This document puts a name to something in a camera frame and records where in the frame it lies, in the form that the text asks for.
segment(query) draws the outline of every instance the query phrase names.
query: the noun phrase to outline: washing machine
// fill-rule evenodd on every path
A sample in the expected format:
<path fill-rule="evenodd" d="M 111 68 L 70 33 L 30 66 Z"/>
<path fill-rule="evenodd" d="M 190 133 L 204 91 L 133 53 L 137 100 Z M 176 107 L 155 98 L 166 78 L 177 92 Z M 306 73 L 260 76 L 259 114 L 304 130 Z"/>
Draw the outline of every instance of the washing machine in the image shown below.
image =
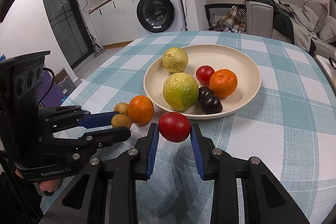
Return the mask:
<path fill-rule="evenodd" d="M 182 0 L 131 0 L 131 5 L 138 37 L 186 30 Z"/>

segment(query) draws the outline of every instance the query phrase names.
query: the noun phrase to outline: gray pillow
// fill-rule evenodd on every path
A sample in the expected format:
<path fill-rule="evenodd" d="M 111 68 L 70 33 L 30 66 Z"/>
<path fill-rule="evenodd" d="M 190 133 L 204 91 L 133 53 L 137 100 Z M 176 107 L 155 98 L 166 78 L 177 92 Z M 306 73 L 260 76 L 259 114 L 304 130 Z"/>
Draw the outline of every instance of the gray pillow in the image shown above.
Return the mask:
<path fill-rule="evenodd" d="M 312 9 L 314 13 L 319 17 L 319 21 L 317 22 L 314 29 L 314 33 L 317 34 L 322 29 L 323 24 L 327 18 L 328 4 L 317 0 L 307 0 L 305 5 Z"/>
<path fill-rule="evenodd" d="M 318 37 L 325 43 L 336 42 L 336 19 L 327 16 L 324 25 L 320 32 L 318 33 Z"/>

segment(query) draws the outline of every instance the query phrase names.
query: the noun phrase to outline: blue and white tablecloth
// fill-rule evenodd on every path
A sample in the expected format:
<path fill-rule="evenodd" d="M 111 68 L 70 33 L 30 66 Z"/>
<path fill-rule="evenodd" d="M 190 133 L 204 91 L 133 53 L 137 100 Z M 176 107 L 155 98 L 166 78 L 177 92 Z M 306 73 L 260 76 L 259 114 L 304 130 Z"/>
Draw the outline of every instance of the blue and white tablecloth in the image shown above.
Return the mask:
<path fill-rule="evenodd" d="M 298 47 L 273 39 L 206 31 L 165 32 L 137 39 L 90 75 L 64 105 L 91 113 L 113 111 L 119 102 L 145 95 L 143 77 L 170 47 L 217 44 L 235 48 L 258 65 L 261 88 L 240 111 L 197 121 L 204 136 L 233 157 L 260 157 L 298 203 L 310 223 L 321 223 L 336 203 L 336 98 L 313 58 Z M 153 122 L 161 113 L 156 112 Z M 102 148 L 102 160 L 117 157 L 145 136 L 149 125 L 132 125 L 131 138 Z M 55 134 L 77 138 L 84 128 Z M 64 180 L 45 212 L 72 178 Z M 241 184 L 240 222 L 244 222 Z M 137 182 L 139 223 L 210 223 L 212 182 L 197 174 L 190 139 L 171 143 L 160 137 L 154 172 Z"/>

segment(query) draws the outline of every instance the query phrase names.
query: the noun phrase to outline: plate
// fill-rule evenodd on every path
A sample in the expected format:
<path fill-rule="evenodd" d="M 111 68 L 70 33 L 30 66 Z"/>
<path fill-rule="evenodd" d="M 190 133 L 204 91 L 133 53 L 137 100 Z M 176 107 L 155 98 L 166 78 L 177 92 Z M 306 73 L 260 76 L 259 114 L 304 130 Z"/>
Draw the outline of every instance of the plate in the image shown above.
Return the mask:
<path fill-rule="evenodd" d="M 243 108 L 257 94 L 261 84 L 258 66 L 246 54 L 230 47 L 221 45 L 192 45 L 183 47 L 188 54 L 189 63 L 184 72 L 196 79 L 196 70 L 208 65 L 215 71 L 229 69 L 238 79 L 236 90 L 228 97 L 221 98 L 223 110 L 221 113 L 204 115 L 201 105 L 196 102 L 191 108 L 180 111 L 189 119 L 220 118 Z M 150 100 L 165 111 L 174 111 L 165 101 L 162 94 L 163 84 L 172 75 L 162 65 L 162 57 L 156 60 L 147 70 L 143 79 L 143 88 Z"/>

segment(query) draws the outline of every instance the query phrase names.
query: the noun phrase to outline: camera lens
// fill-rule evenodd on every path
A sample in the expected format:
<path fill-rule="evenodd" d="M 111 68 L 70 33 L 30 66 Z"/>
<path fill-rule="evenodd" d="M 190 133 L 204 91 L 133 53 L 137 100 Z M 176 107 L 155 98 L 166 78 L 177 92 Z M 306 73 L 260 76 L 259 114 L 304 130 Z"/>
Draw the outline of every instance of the camera lens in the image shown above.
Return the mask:
<path fill-rule="evenodd" d="M 34 77 L 35 77 L 35 72 L 34 70 L 31 70 L 28 75 L 28 89 L 30 89 L 34 83 Z"/>
<path fill-rule="evenodd" d="M 40 80 L 42 76 L 42 68 L 39 68 L 39 70 L 37 71 L 37 79 Z"/>
<path fill-rule="evenodd" d="M 23 94 L 23 85 L 24 85 L 24 81 L 22 78 L 20 78 L 19 82 L 17 82 L 17 87 L 16 87 L 16 93 L 18 96 L 21 96 Z"/>

